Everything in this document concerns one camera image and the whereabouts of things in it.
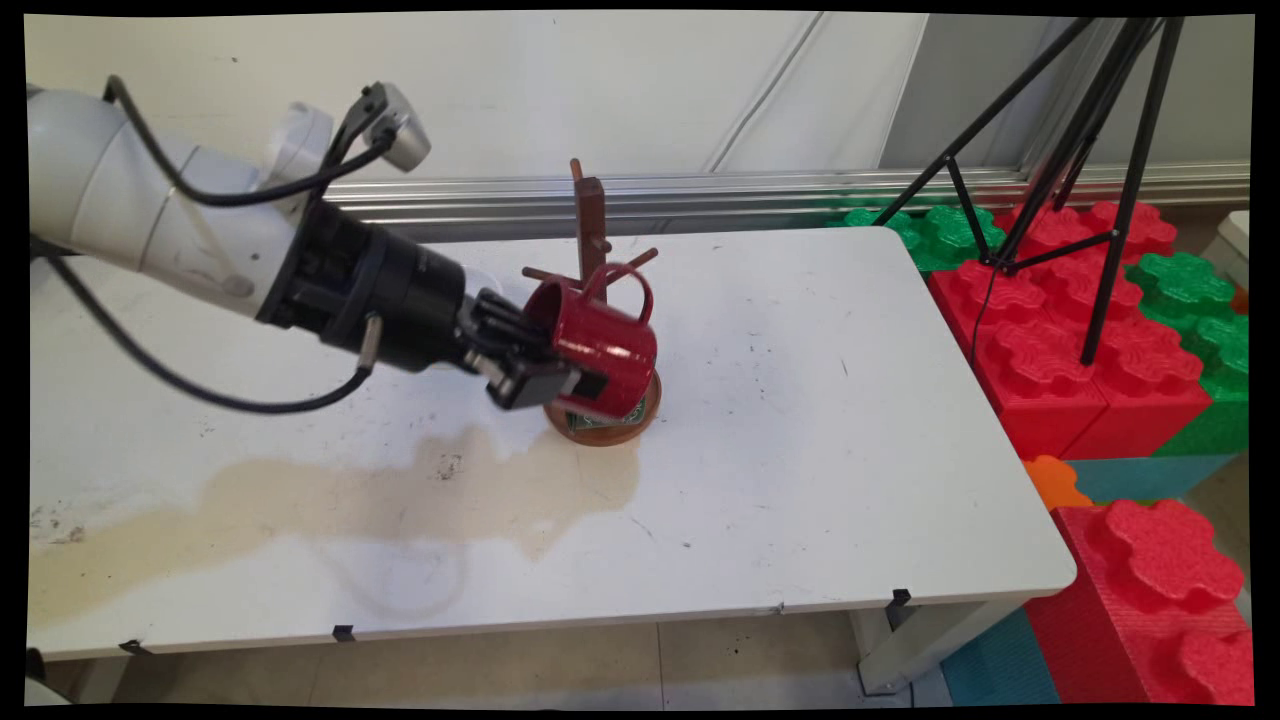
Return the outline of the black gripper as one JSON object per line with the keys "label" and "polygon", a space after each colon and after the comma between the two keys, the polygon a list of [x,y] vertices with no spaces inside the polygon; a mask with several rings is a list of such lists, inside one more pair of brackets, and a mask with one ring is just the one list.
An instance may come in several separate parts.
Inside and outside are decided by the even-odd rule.
{"label": "black gripper", "polygon": [[268,292],[262,323],[300,328],[358,354],[365,322],[378,315],[378,361],[413,373],[463,361],[506,411],[553,404],[576,387],[582,368],[556,355],[550,332],[493,290],[470,299],[463,347],[454,336],[463,297],[458,263],[317,200],[303,213]]}

